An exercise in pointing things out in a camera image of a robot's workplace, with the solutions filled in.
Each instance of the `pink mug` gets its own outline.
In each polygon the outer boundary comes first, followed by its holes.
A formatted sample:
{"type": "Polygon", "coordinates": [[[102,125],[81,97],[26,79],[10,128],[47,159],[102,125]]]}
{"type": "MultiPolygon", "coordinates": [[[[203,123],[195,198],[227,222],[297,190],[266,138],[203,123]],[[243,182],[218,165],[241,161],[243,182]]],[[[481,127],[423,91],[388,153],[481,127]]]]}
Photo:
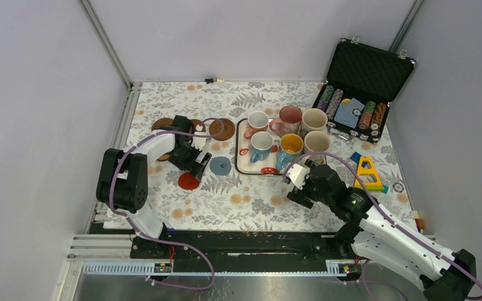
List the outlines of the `pink mug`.
{"type": "Polygon", "coordinates": [[[281,138],[287,134],[298,134],[301,121],[302,111],[293,105],[288,105],[280,110],[280,118],[271,121],[269,127],[281,138]]]}
{"type": "Polygon", "coordinates": [[[269,126],[269,116],[261,111],[250,113],[247,122],[249,123],[249,129],[245,131],[243,137],[245,139],[252,138],[252,135],[257,132],[265,132],[269,126]]]}

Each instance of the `mug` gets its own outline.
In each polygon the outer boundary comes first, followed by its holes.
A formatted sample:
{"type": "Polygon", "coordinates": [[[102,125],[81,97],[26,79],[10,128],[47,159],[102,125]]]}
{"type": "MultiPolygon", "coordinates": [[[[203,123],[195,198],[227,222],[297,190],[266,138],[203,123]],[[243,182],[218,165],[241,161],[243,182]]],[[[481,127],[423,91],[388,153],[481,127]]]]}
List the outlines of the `mug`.
{"type": "Polygon", "coordinates": [[[245,131],[243,137],[245,139],[250,139],[252,135],[256,134],[257,132],[265,132],[269,127],[269,116],[267,114],[256,111],[250,113],[247,122],[249,123],[249,129],[245,131]]]}
{"type": "Polygon", "coordinates": [[[280,147],[280,154],[278,156],[278,162],[276,163],[276,169],[279,171],[300,156],[302,148],[304,147],[304,141],[296,134],[286,134],[280,141],[280,147]]]}
{"type": "Polygon", "coordinates": [[[250,138],[250,145],[252,145],[252,155],[250,161],[256,163],[257,161],[265,160],[272,148],[272,136],[267,132],[257,132],[250,138]]]}
{"type": "Polygon", "coordinates": [[[293,105],[288,105],[280,110],[280,118],[271,121],[269,127],[281,138],[287,134],[298,134],[300,120],[302,120],[302,111],[293,105]]]}
{"type": "Polygon", "coordinates": [[[309,108],[302,114],[300,137],[302,139],[314,130],[322,132],[328,123],[328,116],[318,108],[309,108]]]}
{"type": "MultiPolygon", "coordinates": [[[[324,132],[318,130],[309,132],[304,138],[304,154],[308,152],[328,152],[330,142],[329,135],[324,132]]],[[[324,155],[311,155],[303,159],[305,159],[304,161],[310,159],[317,164],[324,164],[325,157],[324,155]]]]}

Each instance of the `white mug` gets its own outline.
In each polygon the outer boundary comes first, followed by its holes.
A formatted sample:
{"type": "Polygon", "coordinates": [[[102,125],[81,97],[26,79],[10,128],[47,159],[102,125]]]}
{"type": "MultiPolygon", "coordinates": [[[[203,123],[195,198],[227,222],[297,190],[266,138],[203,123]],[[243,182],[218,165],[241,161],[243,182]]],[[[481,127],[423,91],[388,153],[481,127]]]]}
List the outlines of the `white mug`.
{"type": "Polygon", "coordinates": [[[328,123],[328,116],[318,108],[309,108],[302,114],[302,125],[300,127],[300,137],[302,139],[314,130],[323,131],[328,123]]]}
{"type": "MultiPolygon", "coordinates": [[[[328,152],[330,145],[331,141],[327,133],[318,130],[311,131],[304,138],[304,154],[308,152],[328,152]]],[[[324,164],[326,162],[325,157],[324,155],[311,155],[305,158],[305,161],[310,159],[317,164],[324,164]]]]}
{"type": "Polygon", "coordinates": [[[265,132],[269,127],[269,116],[261,111],[250,113],[247,121],[249,123],[249,129],[243,134],[245,139],[252,138],[252,135],[257,132],[265,132]]]}
{"type": "Polygon", "coordinates": [[[252,146],[252,155],[250,161],[256,163],[257,161],[265,160],[272,149],[272,136],[267,132],[257,132],[250,138],[250,145],[252,146]]]}

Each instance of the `blue mug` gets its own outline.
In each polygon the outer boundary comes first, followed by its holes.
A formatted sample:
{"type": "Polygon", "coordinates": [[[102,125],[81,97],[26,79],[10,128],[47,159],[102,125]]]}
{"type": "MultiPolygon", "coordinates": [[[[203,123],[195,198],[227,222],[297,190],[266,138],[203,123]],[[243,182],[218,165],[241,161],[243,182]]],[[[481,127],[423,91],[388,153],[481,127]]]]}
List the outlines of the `blue mug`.
{"type": "Polygon", "coordinates": [[[304,141],[296,134],[287,134],[282,137],[280,141],[280,154],[278,155],[278,162],[276,169],[282,171],[295,158],[302,154],[304,149],[304,141]]]}
{"type": "Polygon", "coordinates": [[[272,149],[272,136],[267,132],[257,132],[250,138],[250,145],[252,146],[250,161],[252,163],[263,161],[272,149]]]}

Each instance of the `blue toy block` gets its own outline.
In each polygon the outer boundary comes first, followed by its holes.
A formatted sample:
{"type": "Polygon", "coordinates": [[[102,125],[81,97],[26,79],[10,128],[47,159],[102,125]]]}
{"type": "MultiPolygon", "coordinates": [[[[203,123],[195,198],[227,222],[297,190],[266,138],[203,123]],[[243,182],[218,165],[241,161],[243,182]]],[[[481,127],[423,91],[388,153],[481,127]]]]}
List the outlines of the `blue toy block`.
{"type": "Polygon", "coordinates": [[[350,157],[350,160],[356,162],[356,164],[359,164],[359,159],[361,158],[361,154],[358,152],[354,152],[352,156],[350,157]]]}

